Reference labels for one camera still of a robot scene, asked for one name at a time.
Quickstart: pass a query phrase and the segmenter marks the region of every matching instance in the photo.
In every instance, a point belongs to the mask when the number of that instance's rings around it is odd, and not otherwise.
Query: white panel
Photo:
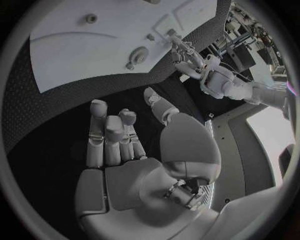
[[[247,122],[269,158],[276,186],[281,185],[279,156],[288,145],[295,144],[290,121],[284,118],[281,110],[269,106],[249,117]]]
[[[30,35],[39,91],[96,76],[148,73],[171,48],[166,31],[175,29],[185,37],[213,18],[216,7],[217,0],[162,0],[155,5],[143,0],[65,0]],[[88,14],[97,15],[97,21],[86,23]],[[141,46],[149,50],[146,61],[126,69],[131,52]]]

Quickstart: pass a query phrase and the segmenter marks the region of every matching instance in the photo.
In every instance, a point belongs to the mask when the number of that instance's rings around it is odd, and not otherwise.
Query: white robotic arm
[[[172,60],[176,69],[200,81],[200,88],[216,99],[224,96],[251,104],[265,104],[285,111],[286,93],[254,82],[245,82],[234,72],[220,66],[221,60],[209,54],[206,59],[195,51],[190,42],[183,42],[174,31],[169,31]]]

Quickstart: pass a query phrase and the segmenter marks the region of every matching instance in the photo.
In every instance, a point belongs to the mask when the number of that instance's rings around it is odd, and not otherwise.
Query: robotic arm
[[[216,99],[224,96],[233,100],[244,99],[251,104],[265,104],[287,111],[287,97],[283,91],[268,88],[263,84],[245,82],[234,72],[220,66],[221,60],[209,54],[206,59],[195,51],[191,42],[182,41],[173,30],[169,31],[172,42],[172,61],[176,69],[200,81],[200,88]]]

